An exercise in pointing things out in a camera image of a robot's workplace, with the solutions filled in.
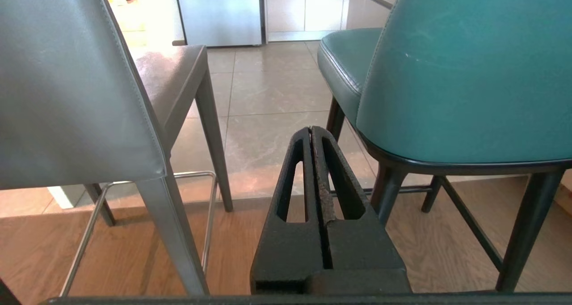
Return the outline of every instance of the gray leather bar stool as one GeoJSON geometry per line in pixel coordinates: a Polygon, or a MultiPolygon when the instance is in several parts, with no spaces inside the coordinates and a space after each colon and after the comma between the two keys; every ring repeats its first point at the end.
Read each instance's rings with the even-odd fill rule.
{"type": "MultiPolygon", "coordinates": [[[[133,181],[187,293],[208,293],[169,163],[196,99],[232,210],[206,47],[134,62],[106,0],[0,0],[0,13],[0,189],[133,181]]],[[[86,187],[97,212],[108,187],[86,187]]]]}

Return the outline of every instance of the stainless steel refrigerator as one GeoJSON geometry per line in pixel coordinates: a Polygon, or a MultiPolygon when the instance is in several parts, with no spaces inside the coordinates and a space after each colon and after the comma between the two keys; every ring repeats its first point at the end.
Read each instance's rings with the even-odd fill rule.
{"type": "Polygon", "coordinates": [[[186,44],[262,44],[260,0],[178,0],[186,44]]]}

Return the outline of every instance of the leather upholstery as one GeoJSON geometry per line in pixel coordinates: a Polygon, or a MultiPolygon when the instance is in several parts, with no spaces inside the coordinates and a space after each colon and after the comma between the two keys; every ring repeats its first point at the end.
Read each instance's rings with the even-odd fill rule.
{"type": "Polygon", "coordinates": [[[419,161],[572,158],[570,22],[572,0],[398,0],[355,126],[419,161]]]}
{"type": "Polygon", "coordinates": [[[381,28],[333,32],[322,39],[318,49],[322,75],[353,125],[381,32],[381,28]]]}
{"type": "Polygon", "coordinates": [[[0,13],[0,189],[166,174],[202,47],[139,57],[150,101],[106,0],[0,0],[0,13]]]}
{"type": "Polygon", "coordinates": [[[165,150],[173,147],[207,71],[205,46],[132,48],[131,56],[165,134],[165,150]]]}

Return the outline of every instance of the teal seat cushion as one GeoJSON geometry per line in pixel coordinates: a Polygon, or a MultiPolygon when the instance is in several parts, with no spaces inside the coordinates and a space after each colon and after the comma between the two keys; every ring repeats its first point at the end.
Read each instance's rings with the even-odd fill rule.
{"type": "Polygon", "coordinates": [[[353,125],[381,32],[382,28],[333,32],[321,40],[318,49],[320,71],[353,125]]]}

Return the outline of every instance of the wooden floor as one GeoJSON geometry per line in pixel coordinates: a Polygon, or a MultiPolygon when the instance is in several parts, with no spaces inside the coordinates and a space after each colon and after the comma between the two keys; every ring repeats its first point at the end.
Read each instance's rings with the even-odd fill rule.
{"type": "MultiPolygon", "coordinates": [[[[501,253],[525,178],[456,183],[461,197],[501,253]]],[[[388,232],[407,264],[415,292],[493,289],[497,272],[443,191],[433,211],[419,211],[422,194],[401,195],[388,232]]],[[[215,295],[249,293],[249,270],[269,199],[217,206],[207,281],[215,295]]],[[[202,250],[206,205],[187,205],[202,250]]],[[[184,295],[163,244],[143,208],[114,211],[120,225],[98,222],[71,295],[184,295]]],[[[301,215],[294,207],[290,214],[301,215]]],[[[23,304],[54,297],[65,280],[88,213],[0,219],[0,276],[23,304]]],[[[572,219],[553,205],[519,291],[572,291],[572,219]]]]}

